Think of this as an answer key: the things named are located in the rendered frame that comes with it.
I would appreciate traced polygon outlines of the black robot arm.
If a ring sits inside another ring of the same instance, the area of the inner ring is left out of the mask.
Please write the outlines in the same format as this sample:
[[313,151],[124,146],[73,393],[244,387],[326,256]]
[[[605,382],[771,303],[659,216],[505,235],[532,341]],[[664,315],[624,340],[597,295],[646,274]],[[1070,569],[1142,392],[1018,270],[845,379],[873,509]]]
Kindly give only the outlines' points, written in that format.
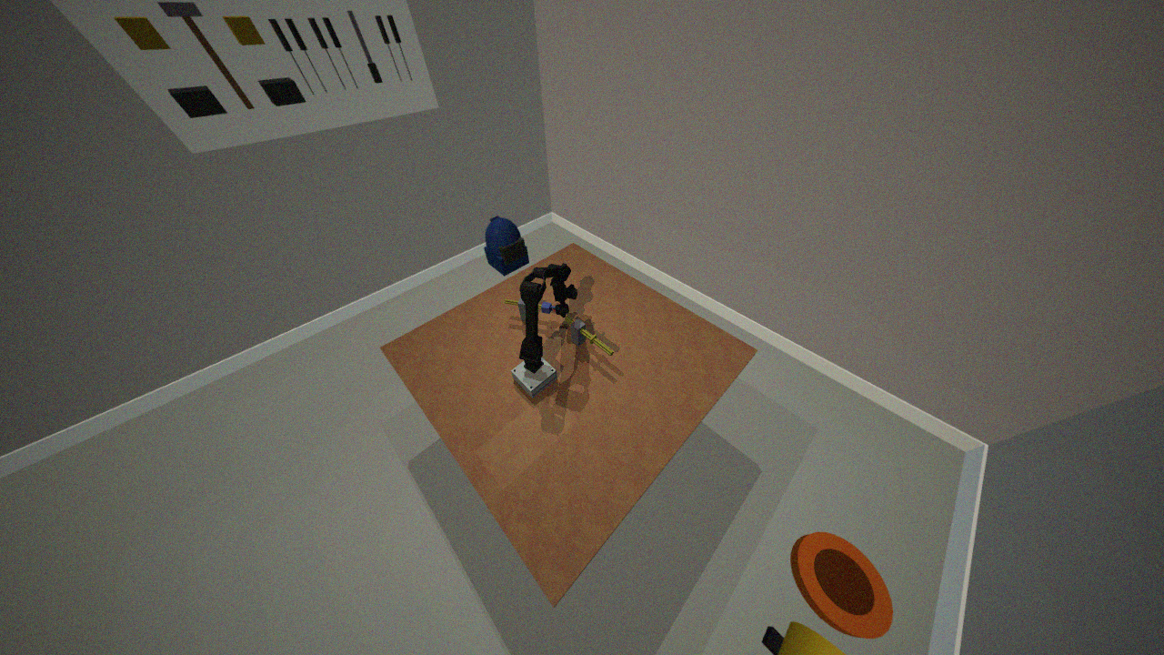
[[[537,370],[542,368],[542,337],[539,336],[539,301],[541,301],[542,294],[546,290],[546,278],[552,277],[551,286],[553,290],[562,291],[565,290],[565,282],[567,282],[572,269],[567,264],[562,266],[551,264],[548,266],[535,266],[533,272],[525,277],[520,285],[521,301],[527,304],[527,339],[521,341],[521,349],[519,354],[519,359],[525,361],[524,368],[531,370],[535,373]],[[542,278],[542,285],[538,285],[532,279]],[[566,287],[565,301],[568,298],[577,299],[577,289],[574,285]]]

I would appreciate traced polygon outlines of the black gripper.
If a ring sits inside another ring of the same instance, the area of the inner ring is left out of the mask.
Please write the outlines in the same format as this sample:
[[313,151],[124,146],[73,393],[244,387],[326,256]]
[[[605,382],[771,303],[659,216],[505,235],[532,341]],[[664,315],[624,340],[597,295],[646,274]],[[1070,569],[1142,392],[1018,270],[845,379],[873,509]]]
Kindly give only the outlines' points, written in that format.
[[553,290],[553,293],[554,296],[556,296],[556,301],[560,302],[556,305],[556,314],[560,316],[566,316],[566,314],[568,314],[569,312],[568,304],[565,302],[566,289],[562,291]]

